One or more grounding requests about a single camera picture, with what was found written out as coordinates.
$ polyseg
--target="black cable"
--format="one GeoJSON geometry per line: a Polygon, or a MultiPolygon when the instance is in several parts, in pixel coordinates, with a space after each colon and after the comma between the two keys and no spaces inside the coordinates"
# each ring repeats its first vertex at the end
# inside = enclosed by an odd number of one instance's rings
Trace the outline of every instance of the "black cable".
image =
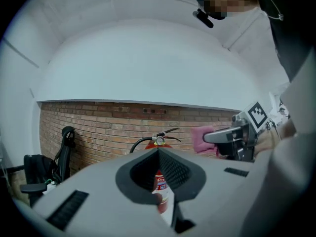
{"type": "Polygon", "coordinates": [[[152,140],[153,138],[152,137],[145,137],[145,138],[142,138],[140,140],[138,140],[133,146],[132,148],[130,149],[129,153],[131,154],[132,152],[134,152],[135,148],[138,146],[139,143],[142,143],[143,141],[146,141],[146,140],[152,140]]]}
{"type": "Polygon", "coordinates": [[[174,131],[174,130],[178,130],[179,128],[172,128],[172,129],[169,129],[169,130],[167,130],[167,131],[165,131],[165,132],[160,132],[160,133],[158,133],[156,136],[157,137],[159,137],[159,136],[164,136],[164,135],[166,135],[167,133],[170,133],[170,132],[172,132],[172,131],[174,131]]]}
{"type": "Polygon", "coordinates": [[[272,126],[273,126],[274,129],[276,130],[276,134],[277,134],[278,138],[281,139],[281,137],[280,137],[280,135],[279,135],[279,133],[278,133],[278,131],[277,131],[276,123],[275,123],[272,119],[269,119],[269,121],[266,123],[266,129],[267,129],[268,131],[271,130],[270,123],[272,124],[272,126]]]}

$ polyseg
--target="gray surface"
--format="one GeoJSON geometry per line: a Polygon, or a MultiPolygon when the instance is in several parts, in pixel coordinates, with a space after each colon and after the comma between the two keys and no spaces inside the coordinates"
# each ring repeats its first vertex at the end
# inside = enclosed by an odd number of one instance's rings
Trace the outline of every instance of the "gray surface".
{"type": "Polygon", "coordinates": [[[89,193],[86,201],[66,228],[74,236],[175,236],[155,205],[135,204],[117,188],[115,174],[120,166],[148,152],[91,165],[43,196],[34,210],[44,218],[74,191],[89,193]]]}
{"type": "MultiPolygon", "coordinates": [[[[255,163],[204,158],[171,149],[206,173],[199,195],[179,204],[184,218],[196,224],[182,235],[263,235],[307,187],[315,161],[314,141],[316,134],[283,140],[274,152],[260,153],[255,163]],[[245,178],[226,173],[226,167],[249,174],[245,178]]],[[[85,168],[43,196],[34,210],[47,218],[68,195],[79,190],[90,195],[65,230],[71,235],[176,236],[155,205],[132,203],[117,189],[118,168],[146,152],[85,168]]]]}
{"type": "Polygon", "coordinates": [[[63,236],[69,237],[71,235],[64,233],[58,228],[54,227],[50,223],[48,223],[45,219],[43,219],[40,215],[38,215],[34,210],[32,210],[28,205],[19,200],[14,200],[16,207],[19,209],[20,213],[23,217],[30,222],[35,229],[40,232],[43,236],[46,237],[56,237],[63,236]]]}
{"type": "Polygon", "coordinates": [[[316,132],[316,51],[311,49],[297,76],[281,95],[297,132],[316,132]]]}
{"type": "MultiPolygon", "coordinates": [[[[260,153],[230,199],[183,236],[264,236],[309,184],[315,141],[316,134],[298,135],[260,153]]],[[[204,211],[211,208],[207,201],[204,206],[204,211]]]]}

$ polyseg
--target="robotic arm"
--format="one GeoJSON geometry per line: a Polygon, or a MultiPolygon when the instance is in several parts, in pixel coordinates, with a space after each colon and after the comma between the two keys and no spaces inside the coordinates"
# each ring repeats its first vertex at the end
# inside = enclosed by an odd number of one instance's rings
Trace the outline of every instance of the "robotic arm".
{"type": "Polygon", "coordinates": [[[254,146],[267,121],[266,112],[259,102],[255,102],[233,116],[230,128],[207,133],[203,140],[217,144],[221,154],[228,159],[253,161],[254,146]]]}

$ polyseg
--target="chair armrest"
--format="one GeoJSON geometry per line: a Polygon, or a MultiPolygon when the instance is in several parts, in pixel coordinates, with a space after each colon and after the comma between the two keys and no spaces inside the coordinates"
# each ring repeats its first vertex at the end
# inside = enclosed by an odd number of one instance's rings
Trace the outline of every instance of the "chair armrest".
{"type": "Polygon", "coordinates": [[[47,190],[47,184],[44,184],[44,183],[20,185],[20,191],[22,193],[33,194],[33,193],[45,192],[46,190],[47,190]]]}

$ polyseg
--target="person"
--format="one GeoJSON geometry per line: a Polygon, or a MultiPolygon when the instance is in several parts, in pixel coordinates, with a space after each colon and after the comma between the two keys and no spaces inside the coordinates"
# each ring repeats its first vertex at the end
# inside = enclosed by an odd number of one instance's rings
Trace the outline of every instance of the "person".
{"type": "MultiPolygon", "coordinates": [[[[197,0],[207,16],[223,20],[227,16],[260,7],[270,20],[276,54],[290,81],[297,75],[311,49],[313,0],[197,0]]],[[[274,149],[280,139],[296,132],[291,119],[277,128],[263,132],[255,146],[255,154],[274,149]]]]}

